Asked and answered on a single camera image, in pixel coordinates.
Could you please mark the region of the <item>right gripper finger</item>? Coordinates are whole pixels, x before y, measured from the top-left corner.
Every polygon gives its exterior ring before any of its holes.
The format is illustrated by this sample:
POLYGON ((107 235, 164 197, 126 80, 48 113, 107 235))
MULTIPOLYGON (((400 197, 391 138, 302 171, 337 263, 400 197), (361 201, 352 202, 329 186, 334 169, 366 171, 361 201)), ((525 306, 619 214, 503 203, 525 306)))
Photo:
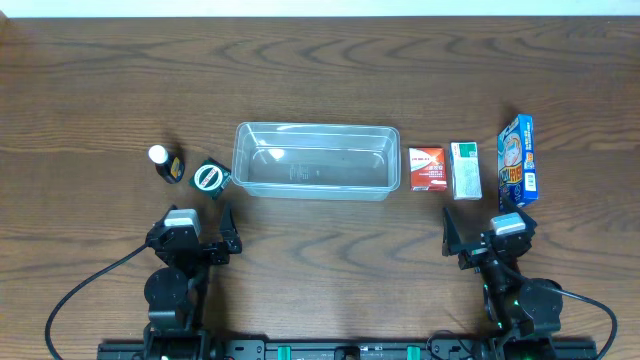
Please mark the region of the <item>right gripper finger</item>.
POLYGON ((447 208, 443 209, 442 255, 454 256, 464 249, 460 234, 447 208))
POLYGON ((520 216, 523 223, 525 224, 525 227, 528 231, 535 230, 535 228, 537 227, 537 222, 533 218, 531 218, 529 215, 527 215, 515 203, 513 203, 508 195, 500 196, 500 204, 505 213, 517 213, 520 216))

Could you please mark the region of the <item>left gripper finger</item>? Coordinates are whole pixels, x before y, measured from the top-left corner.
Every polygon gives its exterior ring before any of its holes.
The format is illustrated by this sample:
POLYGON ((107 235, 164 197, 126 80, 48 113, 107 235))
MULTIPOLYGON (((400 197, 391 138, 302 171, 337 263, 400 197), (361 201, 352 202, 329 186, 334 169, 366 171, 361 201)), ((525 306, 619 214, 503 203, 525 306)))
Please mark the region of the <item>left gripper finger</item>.
POLYGON ((164 225, 164 221, 167 218, 167 216, 169 215, 169 213, 173 210, 177 210, 177 206, 176 205, 171 205, 167 211, 165 212, 165 214, 157 221, 155 222, 151 229, 149 230, 149 238, 150 239, 158 239, 160 237, 163 236, 163 234, 166 232, 166 226, 164 225))
POLYGON ((219 233, 226 244, 238 244, 239 234, 234 222, 230 203, 226 203, 219 224, 219 233))

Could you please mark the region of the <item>blue cooling patch box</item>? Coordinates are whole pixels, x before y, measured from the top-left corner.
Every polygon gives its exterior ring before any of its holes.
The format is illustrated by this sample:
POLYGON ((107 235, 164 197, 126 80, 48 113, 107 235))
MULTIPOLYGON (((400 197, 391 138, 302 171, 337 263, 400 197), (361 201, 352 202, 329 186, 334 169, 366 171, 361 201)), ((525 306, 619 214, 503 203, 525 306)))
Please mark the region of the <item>blue cooling patch box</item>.
POLYGON ((539 199, 534 150, 534 119, 519 114, 497 137, 499 211, 506 212, 503 198, 525 207, 539 199))

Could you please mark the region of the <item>white green medicine box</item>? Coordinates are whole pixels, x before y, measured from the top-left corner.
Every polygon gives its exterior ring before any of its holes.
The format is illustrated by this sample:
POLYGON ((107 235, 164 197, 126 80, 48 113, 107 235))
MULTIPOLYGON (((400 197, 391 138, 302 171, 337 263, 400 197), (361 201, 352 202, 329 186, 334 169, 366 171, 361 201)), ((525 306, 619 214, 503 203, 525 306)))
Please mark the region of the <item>white green medicine box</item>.
POLYGON ((451 142, 450 165, 455 200, 480 200, 483 196, 476 142, 451 142))

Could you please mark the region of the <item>red medicine box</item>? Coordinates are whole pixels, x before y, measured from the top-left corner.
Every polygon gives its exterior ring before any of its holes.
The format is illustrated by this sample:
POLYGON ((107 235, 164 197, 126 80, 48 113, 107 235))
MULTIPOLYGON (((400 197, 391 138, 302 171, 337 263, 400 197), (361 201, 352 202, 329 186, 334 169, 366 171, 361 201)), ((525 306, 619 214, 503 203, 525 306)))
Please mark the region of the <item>red medicine box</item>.
POLYGON ((411 147, 409 166, 412 191, 447 189, 445 151, 442 147, 411 147))

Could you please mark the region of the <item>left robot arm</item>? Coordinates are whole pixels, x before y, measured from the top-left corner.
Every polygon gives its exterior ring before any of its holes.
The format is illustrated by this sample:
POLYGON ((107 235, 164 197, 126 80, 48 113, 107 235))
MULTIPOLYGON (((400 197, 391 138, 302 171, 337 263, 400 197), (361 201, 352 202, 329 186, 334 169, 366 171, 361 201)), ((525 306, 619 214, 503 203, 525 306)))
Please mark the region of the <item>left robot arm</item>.
POLYGON ((201 226, 194 209, 171 206, 154 223, 146 242, 166 265, 146 281, 149 324, 143 350, 136 359, 222 359, 223 347, 204 328, 203 314, 210 268, 226 265, 242 252, 242 242, 229 204, 219 221, 220 238, 199 241, 201 226))

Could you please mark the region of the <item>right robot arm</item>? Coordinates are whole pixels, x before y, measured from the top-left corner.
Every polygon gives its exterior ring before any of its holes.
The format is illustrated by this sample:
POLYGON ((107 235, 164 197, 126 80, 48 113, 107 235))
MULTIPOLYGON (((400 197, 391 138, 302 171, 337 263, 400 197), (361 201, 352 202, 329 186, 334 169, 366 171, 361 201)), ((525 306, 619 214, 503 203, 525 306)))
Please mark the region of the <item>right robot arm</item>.
POLYGON ((475 341, 468 354, 473 359, 556 357, 551 335, 561 329, 561 287, 522 275, 518 258, 531 249, 537 222, 510 200, 505 207, 475 241, 465 241, 451 212, 443 210, 442 254, 457 257, 460 269, 481 275, 485 310, 497 326, 494 334, 475 341))

